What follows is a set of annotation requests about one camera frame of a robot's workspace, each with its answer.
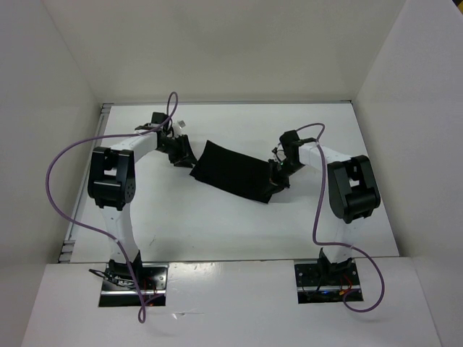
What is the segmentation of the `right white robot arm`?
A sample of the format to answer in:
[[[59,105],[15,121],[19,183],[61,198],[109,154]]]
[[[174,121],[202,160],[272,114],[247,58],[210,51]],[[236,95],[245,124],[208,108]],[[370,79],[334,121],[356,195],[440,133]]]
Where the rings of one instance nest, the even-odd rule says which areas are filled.
[[[289,187],[289,177],[307,166],[321,172],[321,186],[312,230],[312,241],[320,247],[317,275],[325,284],[335,283],[352,263],[358,230],[381,204],[370,159],[365,155],[345,155],[319,142],[289,146],[283,155],[274,151],[269,160],[269,192]],[[336,233],[328,241],[317,237],[324,203],[329,217],[337,221]]]

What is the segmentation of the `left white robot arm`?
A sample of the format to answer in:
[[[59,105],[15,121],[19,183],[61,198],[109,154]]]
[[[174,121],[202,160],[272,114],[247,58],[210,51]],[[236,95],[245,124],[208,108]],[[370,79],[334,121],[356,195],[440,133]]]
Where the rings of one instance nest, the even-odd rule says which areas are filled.
[[[97,147],[90,161],[88,195],[99,207],[106,233],[114,240],[106,273],[130,289],[144,280],[130,212],[136,192],[135,164],[152,151],[166,154],[176,167],[193,168],[197,163],[187,135],[170,137],[163,131],[139,134],[111,147]]]

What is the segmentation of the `black skirt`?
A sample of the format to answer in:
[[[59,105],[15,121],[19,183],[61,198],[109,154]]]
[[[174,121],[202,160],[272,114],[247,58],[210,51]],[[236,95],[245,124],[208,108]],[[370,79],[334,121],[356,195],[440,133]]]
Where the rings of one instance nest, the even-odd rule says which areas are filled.
[[[245,199],[267,204],[271,194],[270,164],[207,141],[190,175],[212,187]]]

